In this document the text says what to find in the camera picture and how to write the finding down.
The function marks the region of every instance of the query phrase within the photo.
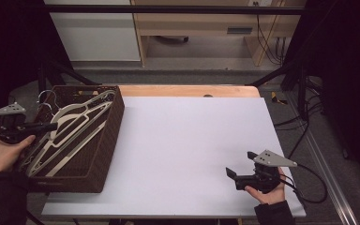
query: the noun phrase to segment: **hand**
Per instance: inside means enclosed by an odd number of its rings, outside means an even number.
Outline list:
[[[8,144],[0,140],[0,172],[10,172],[23,149],[30,145],[35,138],[35,135],[31,135],[16,144]]]
[[[278,167],[278,171],[281,176],[281,179],[285,180],[286,177],[284,176],[282,169]],[[258,200],[260,204],[266,204],[266,203],[274,204],[285,201],[285,184],[283,184],[282,182],[279,183],[279,185],[276,188],[274,188],[273,190],[271,190],[266,194],[263,194],[257,189],[250,186],[246,186],[245,191],[247,191],[253,198]]]

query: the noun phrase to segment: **black sleeve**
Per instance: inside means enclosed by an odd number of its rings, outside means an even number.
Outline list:
[[[257,219],[261,225],[293,225],[295,224],[288,202],[260,204],[255,207]]]
[[[0,224],[25,224],[28,177],[21,172],[0,172]]]

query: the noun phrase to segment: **brown wicker basket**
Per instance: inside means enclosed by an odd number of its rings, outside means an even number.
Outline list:
[[[45,100],[45,103],[49,104],[51,107],[41,105],[42,107],[40,107],[35,119],[35,122],[50,122],[53,115],[58,112],[59,108],[61,109],[69,104],[82,104],[107,90],[113,90],[114,94],[106,96],[100,102],[111,101],[110,109],[106,112],[102,112],[100,116],[96,116],[93,123],[90,123],[84,131],[64,148],[64,150],[62,150],[52,161],[47,163],[37,174],[30,177],[30,191],[88,193],[99,193],[102,191],[113,158],[113,151],[125,109],[119,87],[88,85],[55,86]],[[60,171],[54,176],[46,176],[60,160],[67,156],[74,147],[81,143],[104,121],[104,128],[93,136],[93,138],[90,139],[90,141],[87,142]],[[72,127],[65,130],[65,132],[63,131],[65,134],[63,137],[66,137],[66,132],[69,134],[71,130]],[[54,154],[54,149],[52,151],[49,149],[49,151],[50,152],[47,152],[44,160]]]

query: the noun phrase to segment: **white cabinet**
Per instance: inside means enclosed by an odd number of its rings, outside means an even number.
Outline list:
[[[45,0],[46,4],[130,5],[128,0]],[[140,61],[130,13],[51,13],[71,61]]]

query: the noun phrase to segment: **table surface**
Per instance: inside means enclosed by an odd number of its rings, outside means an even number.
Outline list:
[[[248,159],[247,151],[260,154],[269,149],[283,156],[265,101],[257,97],[257,89],[205,86],[196,94],[216,97],[128,95],[131,90],[159,87],[190,90],[196,86],[120,86],[126,108],[103,191],[51,193],[42,215],[73,218],[255,216],[253,208],[258,202],[235,189],[225,168],[239,175],[253,174],[253,161]],[[224,93],[230,89],[250,93],[255,90],[255,93],[250,97],[218,97],[219,92],[211,91],[220,88]],[[292,177],[288,168],[283,169]],[[285,190],[293,215],[304,217],[306,213],[292,190]]]

